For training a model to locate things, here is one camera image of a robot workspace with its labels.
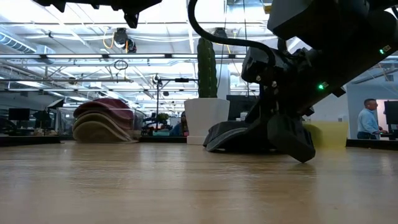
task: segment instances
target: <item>green cactus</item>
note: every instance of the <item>green cactus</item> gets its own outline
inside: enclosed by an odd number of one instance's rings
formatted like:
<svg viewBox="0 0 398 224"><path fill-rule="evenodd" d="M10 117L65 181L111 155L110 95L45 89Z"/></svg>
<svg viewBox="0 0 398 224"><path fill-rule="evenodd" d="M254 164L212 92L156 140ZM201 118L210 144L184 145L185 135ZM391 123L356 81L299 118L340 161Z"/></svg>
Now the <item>green cactus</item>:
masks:
<svg viewBox="0 0 398 224"><path fill-rule="evenodd" d="M217 98L216 55L213 43L204 38L198 44L199 98Z"/></svg>

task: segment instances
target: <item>stacked hats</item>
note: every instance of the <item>stacked hats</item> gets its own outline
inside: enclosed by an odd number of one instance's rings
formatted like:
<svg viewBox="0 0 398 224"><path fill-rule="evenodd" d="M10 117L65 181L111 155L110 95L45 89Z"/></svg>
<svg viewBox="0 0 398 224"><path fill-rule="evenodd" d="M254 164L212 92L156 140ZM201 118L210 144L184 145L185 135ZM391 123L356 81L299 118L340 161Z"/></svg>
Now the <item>stacked hats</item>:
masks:
<svg viewBox="0 0 398 224"><path fill-rule="evenodd" d="M73 116L73 138L79 142L131 142L134 114L121 100L101 98L80 105Z"/></svg>

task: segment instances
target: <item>table surface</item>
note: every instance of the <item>table surface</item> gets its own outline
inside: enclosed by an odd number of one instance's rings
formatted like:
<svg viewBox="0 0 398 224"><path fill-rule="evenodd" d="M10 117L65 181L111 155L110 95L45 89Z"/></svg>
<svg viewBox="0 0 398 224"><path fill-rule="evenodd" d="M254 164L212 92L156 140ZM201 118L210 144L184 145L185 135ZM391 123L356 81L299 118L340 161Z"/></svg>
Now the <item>table surface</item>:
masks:
<svg viewBox="0 0 398 224"><path fill-rule="evenodd" d="M186 144L0 148L0 223L397 223L398 152Z"/></svg>

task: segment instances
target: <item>white pot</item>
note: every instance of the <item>white pot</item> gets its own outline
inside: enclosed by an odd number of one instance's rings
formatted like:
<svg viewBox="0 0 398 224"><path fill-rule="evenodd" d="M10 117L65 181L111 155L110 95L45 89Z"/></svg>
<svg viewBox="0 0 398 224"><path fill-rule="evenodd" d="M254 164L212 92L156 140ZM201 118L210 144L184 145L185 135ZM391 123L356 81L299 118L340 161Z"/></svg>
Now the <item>white pot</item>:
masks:
<svg viewBox="0 0 398 224"><path fill-rule="evenodd" d="M213 125L228 120L228 100L198 98L187 100L184 105L189 130L187 144L202 145Z"/></svg>

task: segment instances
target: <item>person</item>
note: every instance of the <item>person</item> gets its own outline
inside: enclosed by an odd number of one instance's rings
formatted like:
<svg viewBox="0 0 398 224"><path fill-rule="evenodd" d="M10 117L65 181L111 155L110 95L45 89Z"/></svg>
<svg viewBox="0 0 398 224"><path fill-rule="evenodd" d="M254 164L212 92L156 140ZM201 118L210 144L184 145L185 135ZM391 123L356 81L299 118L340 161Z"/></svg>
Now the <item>person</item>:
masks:
<svg viewBox="0 0 398 224"><path fill-rule="evenodd" d="M364 101L365 108L358 116L358 139L377 139L376 135L386 134L376 121L374 111L377 109L377 102L375 99L366 99Z"/></svg>
<svg viewBox="0 0 398 224"><path fill-rule="evenodd" d="M176 124L170 131L170 136L188 136L188 124L185 111L181 114L181 122Z"/></svg>

